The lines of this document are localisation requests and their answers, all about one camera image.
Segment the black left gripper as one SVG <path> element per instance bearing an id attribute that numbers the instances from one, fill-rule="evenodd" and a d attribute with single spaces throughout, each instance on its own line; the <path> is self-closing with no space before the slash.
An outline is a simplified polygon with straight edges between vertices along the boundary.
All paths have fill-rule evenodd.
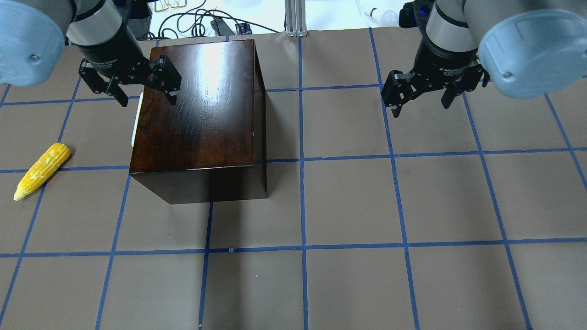
<path id="1" fill-rule="evenodd" d="M 128 96 L 120 84 L 145 84 L 177 104 L 182 75 L 167 55 L 149 61 L 124 21 L 72 23 L 72 42 L 84 55 L 78 73 L 95 94 L 107 94 L 123 106 Z"/>

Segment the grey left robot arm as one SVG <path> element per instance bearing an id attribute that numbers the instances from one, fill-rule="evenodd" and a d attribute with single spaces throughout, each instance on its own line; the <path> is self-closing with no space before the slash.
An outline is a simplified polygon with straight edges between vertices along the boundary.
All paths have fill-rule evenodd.
<path id="1" fill-rule="evenodd" d="M 123 107 L 121 86 L 141 84 L 175 105 L 182 77 L 166 55 L 147 59 L 111 0 L 3 0 L 0 81 L 37 86 L 53 72 L 69 40 L 83 54 L 78 73 L 95 94 Z"/>

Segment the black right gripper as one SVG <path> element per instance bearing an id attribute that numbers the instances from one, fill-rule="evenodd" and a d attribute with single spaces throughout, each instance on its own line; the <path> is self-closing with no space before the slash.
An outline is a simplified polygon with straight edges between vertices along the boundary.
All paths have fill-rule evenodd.
<path id="1" fill-rule="evenodd" d="M 405 103 L 428 92 L 429 84 L 438 90 L 449 83 L 441 98 L 443 108 L 448 109 L 463 92 L 474 91 L 480 82 L 484 88 L 490 82 L 490 73 L 481 64 L 471 65 L 478 48 L 464 52 L 446 50 L 434 44 L 426 32 L 420 32 L 422 40 L 413 69 L 407 73 L 390 71 L 380 93 L 394 118 L 399 117 Z"/>

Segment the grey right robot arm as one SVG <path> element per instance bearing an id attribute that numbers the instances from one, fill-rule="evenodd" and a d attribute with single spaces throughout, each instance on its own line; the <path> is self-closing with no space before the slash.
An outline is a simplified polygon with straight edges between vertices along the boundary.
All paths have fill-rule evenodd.
<path id="1" fill-rule="evenodd" d="M 411 71 L 391 71 L 380 93 L 394 117 L 432 91 L 443 91 L 448 109 L 478 84 L 528 99 L 586 74 L 584 0 L 414 0 L 399 26 L 417 28 L 421 42 Z"/>

